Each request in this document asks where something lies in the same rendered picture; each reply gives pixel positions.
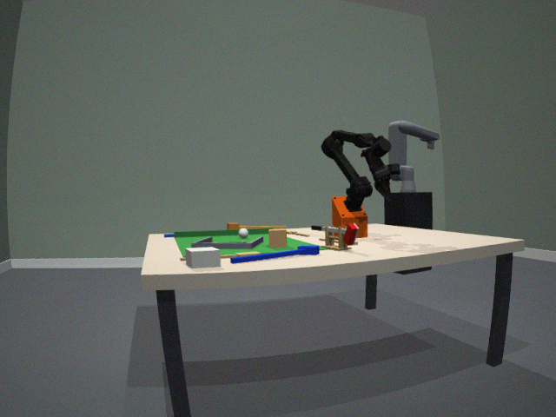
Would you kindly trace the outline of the green flat mat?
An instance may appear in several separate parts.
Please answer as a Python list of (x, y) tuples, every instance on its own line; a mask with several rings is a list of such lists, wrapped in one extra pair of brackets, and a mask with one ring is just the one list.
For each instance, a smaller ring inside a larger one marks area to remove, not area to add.
[[(256, 252), (262, 255), (280, 253), (286, 251), (298, 250), (300, 246), (316, 246), (311, 243), (298, 241), (287, 237), (286, 248), (269, 248), (268, 234), (248, 235), (246, 238), (241, 238), (239, 235), (210, 235), (213, 236), (213, 242), (252, 242), (253, 240), (263, 236), (263, 242), (252, 249), (245, 248), (218, 248), (220, 255), (235, 255), (235, 253), (243, 252)], [(200, 241), (201, 239), (209, 236), (193, 236), (193, 237), (175, 237), (176, 244), (180, 249), (183, 257), (186, 257), (185, 248), (192, 248), (191, 243)]]

